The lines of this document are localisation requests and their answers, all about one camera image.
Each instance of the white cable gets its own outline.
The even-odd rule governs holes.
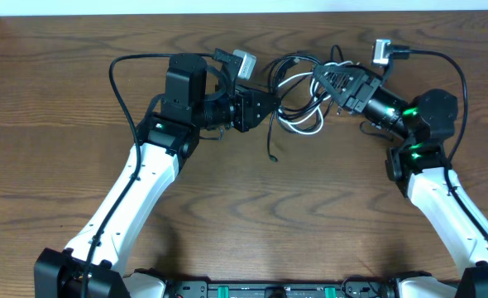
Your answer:
[[[342,63],[337,63],[337,62],[328,62],[326,63],[325,65],[337,65],[337,66],[342,66],[342,65],[345,65],[345,64],[352,64],[352,61],[343,61]],[[306,72],[306,73],[300,73],[300,74],[295,74],[295,75],[292,75],[291,77],[289,77],[288,79],[285,79],[284,81],[282,81],[281,83],[279,83],[277,85],[278,88],[280,88],[281,86],[283,86],[284,84],[290,82],[292,79],[294,78],[297,78],[297,77],[300,77],[300,76],[304,76],[304,75],[312,75],[313,72]],[[309,86],[309,92],[310,92],[310,96],[313,98],[313,101],[316,102],[318,100],[318,98],[315,95],[315,93],[319,90],[319,87],[320,87],[320,83],[315,83],[315,78],[313,77],[312,78],[312,82]],[[325,97],[323,99],[322,102],[330,99],[332,96],[329,94],[327,95],[327,97]],[[298,124],[301,124],[301,123],[304,123],[305,121],[309,120],[309,118],[314,115],[315,113],[318,114],[319,116],[319,126],[314,129],[312,132],[303,132],[303,131],[300,131],[299,129],[297,129],[296,127],[294,127],[295,125],[298,125]],[[288,121],[288,120],[285,120],[283,118],[280,118],[280,121],[282,121],[283,123],[286,123],[288,125],[288,127],[294,131],[294,132],[297,132],[299,134],[302,134],[302,135],[306,135],[306,136],[309,136],[309,135],[313,135],[313,134],[316,134],[318,133],[319,131],[321,131],[321,129],[323,128],[323,123],[324,123],[324,118],[323,118],[323,113],[321,112],[321,109],[319,108],[319,106],[317,106],[314,110],[312,110],[312,112],[310,113],[307,113],[306,117],[304,117],[303,119],[297,121],[297,122],[291,122],[291,121]]]
[[[303,75],[311,75],[312,72],[308,72],[308,73],[301,73],[301,74],[295,74],[295,75],[292,75],[291,77],[289,77],[288,79],[285,79],[284,81],[282,81],[281,83],[279,83],[277,85],[278,88],[280,88],[282,85],[288,83],[289,81],[291,81],[292,79],[295,79],[297,77],[300,77],[300,76],[303,76]]]

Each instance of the tangled cables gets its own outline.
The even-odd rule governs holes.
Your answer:
[[[334,50],[337,49],[340,56],[340,60],[336,62],[334,60]],[[299,78],[295,83],[290,85],[286,91],[280,96],[281,105],[279,108],[271,114],[270,127],[268,130],[267,149],[268,155],[272,161],[278,161],[277,157],[270,153],[270,141],[271,131],[273,127],[274,119],[283,130],[289,133],[297,133],[302,135],[313,135],[321,131],[323,128],[324,119],[330,112],[334,99],[324,90],[323,86],[313,77],[313,71],[294,74],[288,79],[285,79],[287,71],[296,66],[300,61],[308,61],[312,63],[312,66],[316,65],[352,65],[351,61],[345,61],[343,59],[343,53],[339,46],[334,45],[331,48],[330,61],[322,62],[316,56],[297,52],[284,55],[278,59],[271,61],[263,71],[270,69],[268,73],[268,92],[274,95],[280,94],[280,89],[285,87],[288,83],[294,79]],[[306,79],[311,79],[309,82],[309,101],[301,108],[288,108],[282,104],[283,99],[292,92],[299,84]],[[322,111],[321,105],[328,101],[327,108]],[[302,127],[302,125],[309,120],[312,116],[315,116],[315,123]]]

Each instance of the wood grain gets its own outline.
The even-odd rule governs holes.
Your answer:
[[[41,250],[62,249],[124,165],[132,137],[108,82],[113,58],[239,48],[261,66],[295,50],[324,58],[339,44],[348,59],[367,62],[382,36],[443,51],[465,71],[469,126],[454,166],[488,217],[488,12],[0,20],[0,296],[33,295]],[[164,91],[166,66],[117,66],[137,121]],[[389,84],[405,99],[431,88],[460,96],[454,70],[435,59],[399,62]],[[304,100],[301,89],[287,102]],[[341,280],[407,270],[458,278],[428,220],[387,180],[389,144],[361,134],[360,121],[330,117],[314,137],[274,127],[277,164],[266,156],[266,123],[202,142],[152,211],[127,270],[213,280]]]

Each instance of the white wall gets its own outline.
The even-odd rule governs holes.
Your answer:
[[[0,17],[485,9],[488,0],[0,0]]]

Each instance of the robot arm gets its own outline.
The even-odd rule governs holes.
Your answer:
[[[390,41],[376,43],[375,63],[392,65],[392,57],[386,54],[389,46]],[[407,56],[400,53],[395,58]],[[151,274],[135,272],[122,280],[148,214],[193,154],[201,129],[225,126],[247,132],[280,106],[273,94],[237,84],[238,78],[249,78],[255,57],[241,51],[231,55],[216,50],[213,59],[222,63],[219,71],[198,55],[170,57],[165,93],[153,100],[137,127],[142,142],[140,174],[108,221],[94,251],[89,283],[92,296],[163,296],[165,284]],[[466,195],[457,174],[448,168],[451,165],[447,164],[443,147],[443,142],[454,134],[457,98],[433,89],[406,103],[383,87],[389,70],[386,68],[380,77],[357,65],[316,65],[313,78],[338,107],[362,114],[377,127],[404,140],[399,147],[387,151],[388,177],[434,226],[463,281],[471,281],[466,285],[462,282],[465,286],[456,290],[430,276],[408,276],[394,280],[384,289],[389,293],[385,297],[468,297],[460,295],[480,293],[477,287],[488,283],[488,220]],[[208,72],[218,77],[214,94],[205,94]],[[157,100],[161,101],[160,113],[152,111]],[[41,254],[35,265],[37,297],[80,292],[80,272],[93,236],[130,180],[135,164],[133,147],[116,184],[81,232],[62,253],[46,249]],[[448,181],[453,191],[448,191]]]
[[[143,144],[141,160],[139,178],[113,213],[92,260],[92,264],[97,266],[102,262],[109,262],[110,269],[119,272],[121,276],[125,274],[127,260],[146,218],[163,191],[178,175],[178,158],[166,154],[163,147]],[[132,147],[125,168],[106,199],[79,234],[65,246],[65,250],[72,252],[72,257],[84,260],[88,256],[95,232],[130,180],[135,166],[136,148]]]

